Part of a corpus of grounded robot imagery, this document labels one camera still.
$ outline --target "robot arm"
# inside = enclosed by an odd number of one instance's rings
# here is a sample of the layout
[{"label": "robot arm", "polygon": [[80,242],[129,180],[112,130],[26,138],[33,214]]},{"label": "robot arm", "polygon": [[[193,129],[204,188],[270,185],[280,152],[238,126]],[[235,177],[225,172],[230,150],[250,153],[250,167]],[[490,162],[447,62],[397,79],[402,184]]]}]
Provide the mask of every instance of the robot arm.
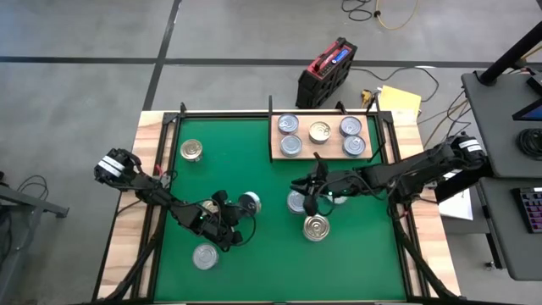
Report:
[{"label": "robot arm", "polygon": [[234,229],[239,220],[257,212],[257,205],[247,196],[240,198],[241,205],[226,204],[226,191],[217,191],[203,202],[180,200],[160,180],[145,174],[141,160],[124,149],[111,149],[94,168],[94,175],[100,183],[120,191],[133,190],[143,202],[168,209],[180,226],[207,238],[225,252],[243,242],[241,233]]},{"label": "robot arm", "polygon": [[316,155],[315,170],[304,178],[293,180],[291,189],[305,195],[307,215],[318,213],[317,199],[322,196],[354,197],[388,191],[393,202],[409,203],[422,192],[423,186],[454,170],[475,170],[487,161],[474,137],[451,136],[439,145],[394,164],[376,164],[351,170],[328,171]]}]

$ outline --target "gray desk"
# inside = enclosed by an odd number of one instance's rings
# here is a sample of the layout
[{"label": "gray desk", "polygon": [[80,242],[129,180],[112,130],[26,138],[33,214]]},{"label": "gray desk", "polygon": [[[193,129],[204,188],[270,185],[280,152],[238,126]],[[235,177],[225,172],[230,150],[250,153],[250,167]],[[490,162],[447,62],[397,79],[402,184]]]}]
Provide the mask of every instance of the gray desk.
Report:
[{"label": "gray desk", "polygon": [[508,273],[514,280],[542,280],[542,234],[529,234],[510,190],[542,186],[542,180],[482,178],[478,193],[487,205]]},{"label": "gray desk", "polygon": [[462,75],[468,101],[496,177],[542,178],[542,162],[527,158],[516,147],[517,134],[542,128],[542,122],[514,121],[512,115],[541,96],[526,83],[527,75],[501,75],[484,86],[474,74]]}]

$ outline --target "tin can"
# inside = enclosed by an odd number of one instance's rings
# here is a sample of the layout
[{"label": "tin can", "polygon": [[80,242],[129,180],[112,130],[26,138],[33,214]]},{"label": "tin can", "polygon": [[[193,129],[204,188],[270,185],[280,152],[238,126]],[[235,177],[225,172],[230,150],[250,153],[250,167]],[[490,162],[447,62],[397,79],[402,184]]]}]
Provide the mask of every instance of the tin can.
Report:
[{"label": "tin can", "polygon": [[198,140],[186,140],[180,146],[180,155],[190,162],[197,162],[202,159],[203,146]]},{"label": "tin can", "polygon": [[202,207],[209,211],[211,214],[218,212],[218,206],[214,204],[212,200],[207,200],[202,203]]},{"label": "tin can", "polygon": [[343,204],[346,202],[346,200],[348,200],[348,197],[346,196],[341,196],[341,197],[337,197],[337,198],[333,198],[332,196],[326,196],[329,200],[329,202],[332,202],[333,204]]},{"label": "tin can", "polygon": [[196,247],[192,255],[192,262],[200,270],[207,270],[218,263],[218,252],[213,245],[203,243]]},{"label": "tin can", "polygon": [[307,216],[303,224],[303,235],[309,241],[321,241],[329,234],[329,221],[324,216]]},{"label": "tin can", "polygon": [[304,214],[305,209],[303,208],[303,202],[305,201],[305,196],[297,191],[290,191],[288,193],[288,198],[286,200],[288,209],[294,214]]},{"label": "tin can", "polygon": [[342,143],[342,151],[346,156],[355,158],[365,150],[365,141],[359,136],[348,136]]},{"label": "tin can", "polygon": [[279,116],[279,132],[283,135],[292,135],[299,127],[299,119],[294,114]]},{"label": "tin can", "polygon": [[340,122],[339,132],[343,137],[357,136],[362,132],[362,122],[353,116],[347,116]]},{"label": "tin can", "polygon": [[308,137],[314,144],[324,144],[329,139],[329,136],[331,136],[331,129],[324,122],[312,123],[308,131]]},{"label": "tin can", "polygon": [[297,156],[303,147],[299,136],[285,136],[280,141],[280,151],[289,158]]},{"label": "tin can", "polygon": [[254,191],[245,192],[243,195],[239,196],[237,202],[252,215],[258,214],[262,210],[260,196],[258,196]]}]

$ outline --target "gold can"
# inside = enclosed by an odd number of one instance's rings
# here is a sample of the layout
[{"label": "gold can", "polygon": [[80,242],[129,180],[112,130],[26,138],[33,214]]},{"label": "gold can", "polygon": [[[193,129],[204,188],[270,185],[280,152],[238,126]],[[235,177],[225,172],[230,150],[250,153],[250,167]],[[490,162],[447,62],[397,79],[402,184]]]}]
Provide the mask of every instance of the gold can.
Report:
[{"label": "gold can", "polygon": [[314,144],[324,144],[331,136],[331,128],[325,122],[312,123],[308,137]]}]

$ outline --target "yellow paper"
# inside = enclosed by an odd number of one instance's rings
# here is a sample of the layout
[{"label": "yellow paper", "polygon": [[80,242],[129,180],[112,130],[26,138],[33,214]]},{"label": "yellow paper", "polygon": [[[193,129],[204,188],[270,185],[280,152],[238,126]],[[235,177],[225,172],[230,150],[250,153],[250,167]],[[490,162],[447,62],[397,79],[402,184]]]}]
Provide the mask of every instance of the yellow paper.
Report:
[{"label": "yellow paper", "polygon": [[416,118],[418,117],[421,102],[422,97],[419,95],[390,86],[382,86],[379,98],[381,110],[411,109]]}]

